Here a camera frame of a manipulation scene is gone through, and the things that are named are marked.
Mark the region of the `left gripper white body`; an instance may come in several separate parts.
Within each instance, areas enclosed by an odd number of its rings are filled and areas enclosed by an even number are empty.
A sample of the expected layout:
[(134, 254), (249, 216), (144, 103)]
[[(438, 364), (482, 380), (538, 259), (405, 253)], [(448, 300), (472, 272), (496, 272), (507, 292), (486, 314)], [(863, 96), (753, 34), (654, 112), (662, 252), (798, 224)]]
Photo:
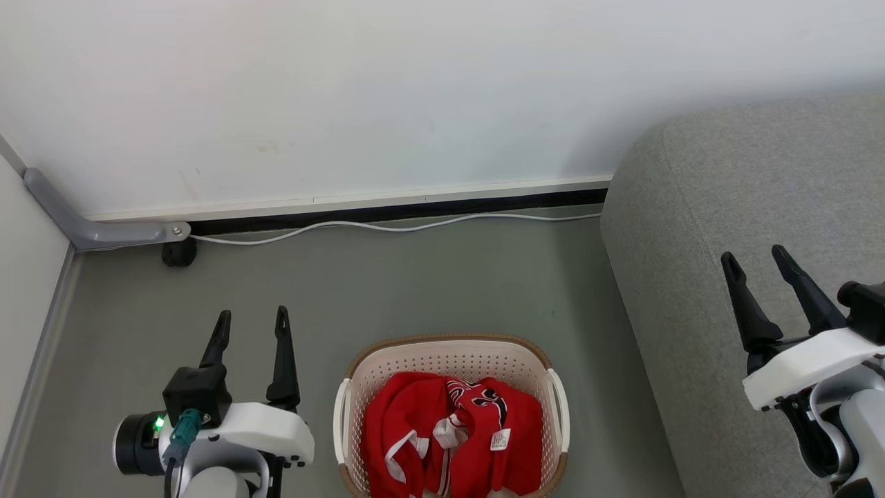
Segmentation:
[(258, 472), (265, 455), (297, 466), (314, 461), (313, 433), (300, 415), (261, 403), (235, 403), (206, 435), (206, 465)]

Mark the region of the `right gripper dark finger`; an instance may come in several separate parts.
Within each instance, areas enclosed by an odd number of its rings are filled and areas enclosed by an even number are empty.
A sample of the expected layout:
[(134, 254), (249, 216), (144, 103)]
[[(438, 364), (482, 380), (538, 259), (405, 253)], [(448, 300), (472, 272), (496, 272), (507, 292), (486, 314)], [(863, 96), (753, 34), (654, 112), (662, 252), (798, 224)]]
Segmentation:
[(784, 281), (790, 284), (809, 322), (810, 336), (847, 326), (847, 319), (809, 274), (782, 245), (772, 246), (772, 258)]
[(783, 331), (769, 320), (759, 306), (739, 262), (732, 252), (724, 252), (720, 262), (744, 351), (759, 353), (774, 346), (783, 338)]

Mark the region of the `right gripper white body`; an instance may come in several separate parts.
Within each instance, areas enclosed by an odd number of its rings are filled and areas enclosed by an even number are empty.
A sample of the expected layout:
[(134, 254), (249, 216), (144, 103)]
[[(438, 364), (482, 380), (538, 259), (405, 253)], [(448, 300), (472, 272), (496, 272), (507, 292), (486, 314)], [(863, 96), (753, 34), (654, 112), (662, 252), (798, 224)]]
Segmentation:
[(744, 394), (753, 409), (761, 410), (883, 353), (881, 344), (850, 328), (823, 331), (778, 353), (744, 378)]

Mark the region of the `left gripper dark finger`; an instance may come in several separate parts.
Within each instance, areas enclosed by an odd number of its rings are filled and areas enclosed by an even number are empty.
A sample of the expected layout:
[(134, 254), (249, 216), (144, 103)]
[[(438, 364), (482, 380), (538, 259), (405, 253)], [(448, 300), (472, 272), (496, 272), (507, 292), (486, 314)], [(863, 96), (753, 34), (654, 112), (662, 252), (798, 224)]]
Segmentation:
[(278, 306), (274, 336), (276, 338), (274, 376), (266, 389), (266, 399), (268, 399), (269, 406), (276, 407), (276, 409), (297, 412), (301, 396), (290, 316), (285, 306)]
[(208, 368), (223, 363), (223, 354), (230, 343), (231, 322), (232, 312), (222, 310), (209, 337), (205, 352), (203, 352), (199, 368)]

